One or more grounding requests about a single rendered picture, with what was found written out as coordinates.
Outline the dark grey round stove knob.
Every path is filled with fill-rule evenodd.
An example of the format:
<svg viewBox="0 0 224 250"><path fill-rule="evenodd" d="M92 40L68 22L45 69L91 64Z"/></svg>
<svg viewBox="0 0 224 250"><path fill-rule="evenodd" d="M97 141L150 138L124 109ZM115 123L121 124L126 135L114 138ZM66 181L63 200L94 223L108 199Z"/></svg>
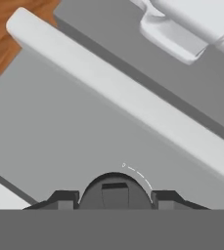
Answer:
<svg viewBox="0 0 224 250"><path fill-rule="evenodd" d="M95 178L79 202L82 210L150 210L153 203L143 187L131 176L108 172Z"/></svg>

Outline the white cabinet front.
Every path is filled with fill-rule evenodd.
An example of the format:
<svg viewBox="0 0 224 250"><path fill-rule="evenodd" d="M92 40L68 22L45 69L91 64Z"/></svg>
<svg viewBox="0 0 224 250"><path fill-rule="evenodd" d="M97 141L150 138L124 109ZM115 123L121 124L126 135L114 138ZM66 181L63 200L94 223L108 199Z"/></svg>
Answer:
<svg viewBox="0 0 224 250"><path fill-rule="evenodd" d="M0 210L21 210L29 203L0 184Z"/></svg>

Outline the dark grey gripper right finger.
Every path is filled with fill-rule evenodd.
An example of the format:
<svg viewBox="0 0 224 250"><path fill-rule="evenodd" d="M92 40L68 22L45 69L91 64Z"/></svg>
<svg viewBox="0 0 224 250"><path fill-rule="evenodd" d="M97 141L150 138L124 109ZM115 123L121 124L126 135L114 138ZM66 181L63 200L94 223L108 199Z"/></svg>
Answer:
<svg viewBox="0 0 224 250"><path fill-rule="evenodd" d="M152 190L152 207L157 210L207 210L207 207L185 200L175 190Z"/></svg>

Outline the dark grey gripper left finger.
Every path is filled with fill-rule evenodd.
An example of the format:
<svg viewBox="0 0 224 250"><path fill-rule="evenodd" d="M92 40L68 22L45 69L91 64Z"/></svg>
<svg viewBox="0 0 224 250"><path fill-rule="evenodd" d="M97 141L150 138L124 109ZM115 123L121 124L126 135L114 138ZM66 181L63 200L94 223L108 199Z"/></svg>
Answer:
<svg viewBox="0 0 224 250"><path fill-rule="evenodd" d="M47 199L25 207L25 210L74 210L79 207L78 190L56 190Z"/></svg>

